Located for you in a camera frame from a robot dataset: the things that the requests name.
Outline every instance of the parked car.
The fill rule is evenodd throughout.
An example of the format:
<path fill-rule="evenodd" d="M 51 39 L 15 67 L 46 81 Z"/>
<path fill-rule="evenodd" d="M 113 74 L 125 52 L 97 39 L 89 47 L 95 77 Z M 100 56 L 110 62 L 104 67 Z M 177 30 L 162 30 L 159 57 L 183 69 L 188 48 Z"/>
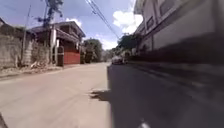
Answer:
<path fill-rule="evenodd" d="M 112 64 L 124 64 L 123 63 L 123 58 L 120 56 L 114 56 L 112 58 Z"/>

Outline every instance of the sky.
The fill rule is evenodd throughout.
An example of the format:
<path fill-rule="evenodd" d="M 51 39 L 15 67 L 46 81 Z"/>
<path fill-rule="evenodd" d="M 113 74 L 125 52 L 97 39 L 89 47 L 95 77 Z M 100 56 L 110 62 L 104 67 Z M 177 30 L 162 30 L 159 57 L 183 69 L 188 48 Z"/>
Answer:
<path fill-rule="evenodd" d="M 41 25 L 35 18 L 43 17 L 45 0 L 0 0 L 0 17 L 8 24 L 24 26 L 30 4 L 32 5 L 28 28 Z M 142 16 L 133 15 L 135 0 L 94 0 L 119 37 L 133 33 L 142 22 Z M 104 22 L 93 13 L 85 0 L 64 0 L 61 6 L 63 17 L 55 15 L 54 22 L 75 21 L 84 31 L 86 38 L 96 38 L 103 49 L 117 46 L 118 38 Z"/>

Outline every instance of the utility pole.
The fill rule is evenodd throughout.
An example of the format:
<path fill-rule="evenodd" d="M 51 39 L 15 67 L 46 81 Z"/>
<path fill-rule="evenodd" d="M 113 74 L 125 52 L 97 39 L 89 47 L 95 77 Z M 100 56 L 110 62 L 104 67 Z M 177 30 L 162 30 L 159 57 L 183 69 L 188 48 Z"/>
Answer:
<path fill-rule="evenodd" d="M 24 50 L 25 50 L 25 44 L 26 44 L 26 29 L 30 19 L 31 7 L 32 7 L 32 3 L 30 2 L 30 6 L 27 13 L 27 18 L 26 18 L 26 23 L 24 26 L 23 42 L 22 42 L 22 48 L 21 48 L 21 63 L 23 63 L 23 59 L 24 59 Z"/>

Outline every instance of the white building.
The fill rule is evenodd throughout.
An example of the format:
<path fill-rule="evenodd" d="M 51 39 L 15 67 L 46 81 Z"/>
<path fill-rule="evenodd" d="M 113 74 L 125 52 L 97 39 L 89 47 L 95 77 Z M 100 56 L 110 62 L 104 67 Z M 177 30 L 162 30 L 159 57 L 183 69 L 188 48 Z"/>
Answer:
<path fill-rule="evenodd" d="M 186 40 L 209 43 L 209 38 L 214 43 L 223 39 L 224 0 L 137 0 L 134 13 L 143 16 L 135 32 L 144 35 L 139 50 L 157 50 Z"/>

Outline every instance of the asphalt road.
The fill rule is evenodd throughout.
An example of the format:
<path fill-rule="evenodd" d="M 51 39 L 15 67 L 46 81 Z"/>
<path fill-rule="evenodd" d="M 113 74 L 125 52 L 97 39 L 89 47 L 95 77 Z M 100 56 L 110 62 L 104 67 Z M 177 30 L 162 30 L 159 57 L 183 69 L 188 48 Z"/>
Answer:
<path fill-rule="evenodd" d="M 0 82 L 9 128 L 223 128 L 224 111 L 175 83 L 92 64 Z"/>

